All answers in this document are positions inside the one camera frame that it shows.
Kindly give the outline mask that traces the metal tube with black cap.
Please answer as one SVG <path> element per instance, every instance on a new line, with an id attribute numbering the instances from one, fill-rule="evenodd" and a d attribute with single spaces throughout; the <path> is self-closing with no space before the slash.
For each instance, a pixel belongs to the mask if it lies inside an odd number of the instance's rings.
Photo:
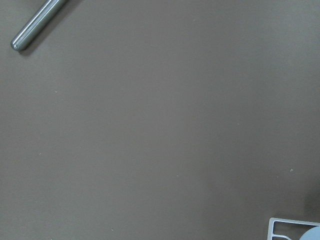
<path id="1" fill-rule="evenodd" d="M 11 40 L 11 48 L 16 52 L 24 51 L 67 2 L 46 0 Z"/>

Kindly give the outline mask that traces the light blue cup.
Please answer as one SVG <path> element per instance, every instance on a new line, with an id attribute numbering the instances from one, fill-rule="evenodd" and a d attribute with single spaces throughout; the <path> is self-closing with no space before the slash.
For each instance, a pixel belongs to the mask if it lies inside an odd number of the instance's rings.
<path id="1" fill-rule="evenodd" d="M 315 226 L 307 230 L 301 237 L 300 240 L 320 240 L 320 226 Z"/>

